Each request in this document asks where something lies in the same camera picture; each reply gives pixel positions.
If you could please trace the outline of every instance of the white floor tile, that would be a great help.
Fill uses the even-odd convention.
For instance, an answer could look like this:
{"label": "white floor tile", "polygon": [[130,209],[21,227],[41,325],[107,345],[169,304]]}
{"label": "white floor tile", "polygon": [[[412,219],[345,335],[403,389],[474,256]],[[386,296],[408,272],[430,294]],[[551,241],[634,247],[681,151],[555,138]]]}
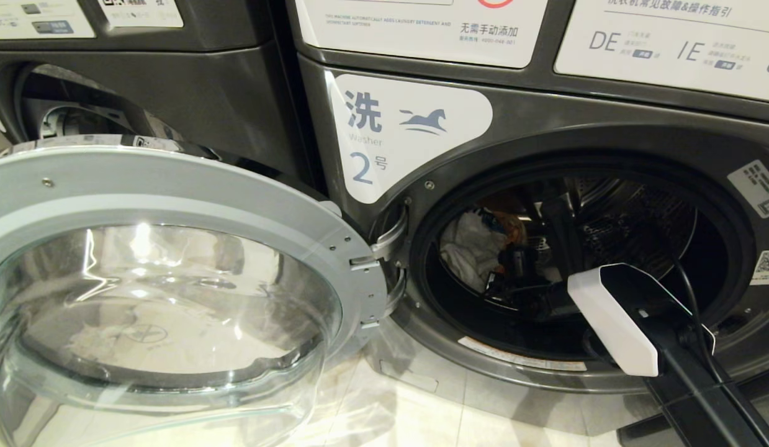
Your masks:
{"label": "white floor tile", "polygon": [[588,447],[586,436],[571,435],[464,407],[458,447]]}
{"label": "white floor tile", "polygon": [[313,417],[282,447],[317,447],[325,444],[359,359],[360,356],[354,356],[322,375]]}
{"label": "white floor tile", "polygon": [[595,436],[588,440],[588,447],[621,447],[616,432],[611,431],[605,435]]}
{"label": "white floor tile", "polygon": [[373,371],[361,360],[327,447],[456,445],[461,404]]}
{"label": "white floor tile", "polygon": [[[223,447],[217,444],[215,431],[194,433],[191,439],[195,441],[193,445]],[[313,418],[282,447],[423,445],[619,447],[619,442],[615,432],[587,438],[463,407],[381,376],[357,356],[324,373]]]}

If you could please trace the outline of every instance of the white cloth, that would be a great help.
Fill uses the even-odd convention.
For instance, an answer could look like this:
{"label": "white cloth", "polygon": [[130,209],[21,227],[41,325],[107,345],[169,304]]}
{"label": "white cloth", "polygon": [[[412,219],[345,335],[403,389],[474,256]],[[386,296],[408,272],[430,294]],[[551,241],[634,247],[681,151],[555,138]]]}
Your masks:
{"label": "white cloth", "polygon": [[440,255],[462,282],[483,292],[489,272],[500,264],[497,255],[504,246],[506,235],[486,226],[476,212],[466,212],[444,229]]}

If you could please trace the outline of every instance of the washer door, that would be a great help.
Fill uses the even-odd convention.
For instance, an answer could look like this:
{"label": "washer door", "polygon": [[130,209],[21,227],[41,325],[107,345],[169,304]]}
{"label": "washer door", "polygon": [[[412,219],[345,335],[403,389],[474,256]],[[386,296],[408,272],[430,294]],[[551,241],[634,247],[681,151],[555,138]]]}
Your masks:
{"label": "washer door", "polygon": [[228,161],[120,135],[0,153],[7,444],[223,421],[267,445],[308,418],[327,360],[384,316],[384,275],[336,206]]}

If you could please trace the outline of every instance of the horse logo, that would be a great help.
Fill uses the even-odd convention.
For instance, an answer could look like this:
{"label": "horse logo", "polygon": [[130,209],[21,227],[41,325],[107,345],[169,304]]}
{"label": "horse logo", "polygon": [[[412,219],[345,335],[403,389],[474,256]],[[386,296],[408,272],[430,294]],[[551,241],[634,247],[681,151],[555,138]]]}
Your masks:
{"label": "horse logo", "polygon": [[419,114],[415,114],[412,111],[404,111],[404,110],[401,110],[401,113],[412,115],[411,118],[409,118],[407,121],[402,122],[401,125],[416,126],[416,127],[407,127],[407,130],[415,130],[416,132],[433,133],[433,135],[440,135],[440,133],[436,132],[435,130],[441,130],[443,132],[447,132],[447,130],[444,130],[442,126],[439,124],[440,118],[446,119],[446,117],[444,116],[444,109],[436,109],[432,113],[429,113],[428,116],[420,116]]}

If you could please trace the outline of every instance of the front-loading washer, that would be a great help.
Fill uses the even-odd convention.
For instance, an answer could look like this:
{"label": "front-loading washer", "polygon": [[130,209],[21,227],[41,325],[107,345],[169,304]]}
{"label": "front-loading washer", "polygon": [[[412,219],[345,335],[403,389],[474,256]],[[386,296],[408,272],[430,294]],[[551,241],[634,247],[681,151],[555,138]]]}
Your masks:
{"label": "front-loading washer", "polygon": [[273,23],[265,0],[0,2],[0,130],[188,141],[321,189]]}
{"label": "front-loading washer", "polygon": [[[769,370],[769,2],[289,6],[330,198],[371,238],[408,222],[376,371],[583,435],[642,420],[641,382],[529,288],[627,261],[683,295],[671,255],[731,376]],[[549,198],[577,235],[542,222]],[[537,258],[519,299],[487,294],[509,243]]]}

